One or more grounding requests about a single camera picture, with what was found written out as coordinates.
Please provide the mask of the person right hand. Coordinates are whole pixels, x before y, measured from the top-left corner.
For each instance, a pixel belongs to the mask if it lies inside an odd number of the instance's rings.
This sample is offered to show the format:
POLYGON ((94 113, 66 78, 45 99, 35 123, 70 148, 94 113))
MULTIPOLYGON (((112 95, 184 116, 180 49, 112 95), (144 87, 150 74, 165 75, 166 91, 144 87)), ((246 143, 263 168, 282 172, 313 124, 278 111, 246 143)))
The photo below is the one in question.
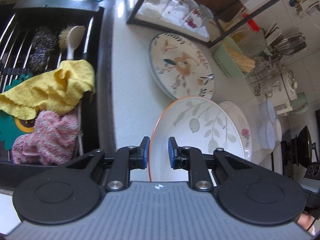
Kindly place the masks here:
POLYGON ((314 223, 315 219, 307 214, 307 213, 302 213, 298 219, 297 222, 305 231, 308 233, 312 234, 313 236, 315 235, 315 228, 314 228, 314 223))

